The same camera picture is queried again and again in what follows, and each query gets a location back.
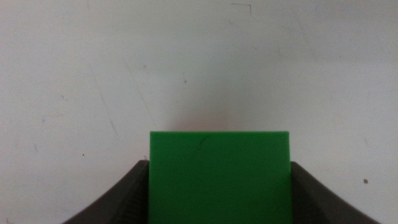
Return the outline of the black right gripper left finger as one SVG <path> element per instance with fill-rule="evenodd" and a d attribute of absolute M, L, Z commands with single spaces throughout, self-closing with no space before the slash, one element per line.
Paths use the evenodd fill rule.
<path fill-rule="evenodd" d="M 147 224 L 149 161 L 140 160 L 105 194 L 66 224 Z"/>

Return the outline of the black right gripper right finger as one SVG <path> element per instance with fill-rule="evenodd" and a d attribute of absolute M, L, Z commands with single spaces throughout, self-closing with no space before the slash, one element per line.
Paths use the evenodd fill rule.
<path fill-rule="evenodd" d="M 350 205 L 296 162 L 291 162 L 294 223 L 379 224 Z"/>

